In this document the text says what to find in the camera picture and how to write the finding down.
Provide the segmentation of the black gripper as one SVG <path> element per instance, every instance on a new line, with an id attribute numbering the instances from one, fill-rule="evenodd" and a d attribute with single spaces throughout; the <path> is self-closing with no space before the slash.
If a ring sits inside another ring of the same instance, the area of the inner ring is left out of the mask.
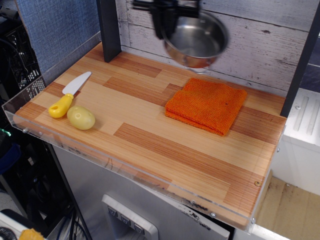
<path id="1" fill-rule="evenodd" d="M 151 13 L 155 34 L 158 39 L 169 38 L 176 29 L 178 17 L 198 18 L 200 1 L 188 0 L 133 0 L 133 8 Z"/>

